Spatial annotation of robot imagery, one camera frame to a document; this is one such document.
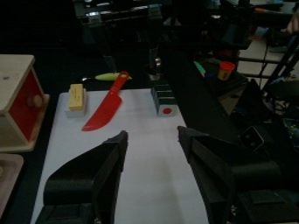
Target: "small box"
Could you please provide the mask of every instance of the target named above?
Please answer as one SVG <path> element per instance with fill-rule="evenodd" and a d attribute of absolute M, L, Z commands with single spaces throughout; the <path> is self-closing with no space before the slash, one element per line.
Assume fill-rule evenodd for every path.
<path fill-rule="evenodd" d="M 48 101 L 34 56 L 0 54 L 0 152 L 34 149 Z"/>
<path fill-rule="evenodd" d="M 151 94 L 154 97 L 156 114 L 159 116 L 175 116 L 178 105 L 168 83 L 162 80 L 154 81 Z"/>

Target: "red label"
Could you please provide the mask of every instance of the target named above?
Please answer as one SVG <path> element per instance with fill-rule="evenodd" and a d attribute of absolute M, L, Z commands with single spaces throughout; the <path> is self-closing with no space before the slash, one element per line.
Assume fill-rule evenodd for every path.
<path fill-rule="evenodd" d="M 34 126 L 38 121 L 42 108 L 34 106 L 34 97 L 39 95 L 43 98 L 43 92 L 31 71 L 24 80 L 22 89 L 15 97 L 14 105 L 10 108 L 10 114 L 22 130 L 27 140 L 31 140 Z"/>

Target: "knife blade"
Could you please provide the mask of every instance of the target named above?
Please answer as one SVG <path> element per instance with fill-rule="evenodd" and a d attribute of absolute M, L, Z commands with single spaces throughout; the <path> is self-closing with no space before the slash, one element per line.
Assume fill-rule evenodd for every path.
<path fill-rule="evenodd" d="M 82 128 L 83 131 L 100 129 L 111 121 L 115 113 L 118 112 L 118 108 L 123 102 L 118 93 L 120 88 L 124 86 L 127 80 L 128 80 L 128 72 L 123 71 L 122 73 L 119 73 L 114 85 L 110 88 L 107 96 L 100 105 L 98 106 L 98 109 L 92 117 L 88 119 L 88 122 L 83 126 Z"/>

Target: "yellow sponge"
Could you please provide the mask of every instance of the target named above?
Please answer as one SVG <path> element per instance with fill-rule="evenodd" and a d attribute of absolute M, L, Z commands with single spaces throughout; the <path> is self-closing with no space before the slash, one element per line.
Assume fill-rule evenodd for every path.
<path fill-rule="evenodd" d="M 82 110 L 84 105 L 84 90 L 82 84 L 70 85 L 70 110 Z"/>

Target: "wooden shape sorter box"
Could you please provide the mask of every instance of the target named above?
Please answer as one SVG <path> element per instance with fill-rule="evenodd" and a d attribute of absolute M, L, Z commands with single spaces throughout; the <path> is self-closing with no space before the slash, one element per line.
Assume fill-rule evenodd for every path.
<path fill-rule="evenodd" d="M 48 100 L 34 56 L 0 54 L 0 152 L 34 149 Z"/>

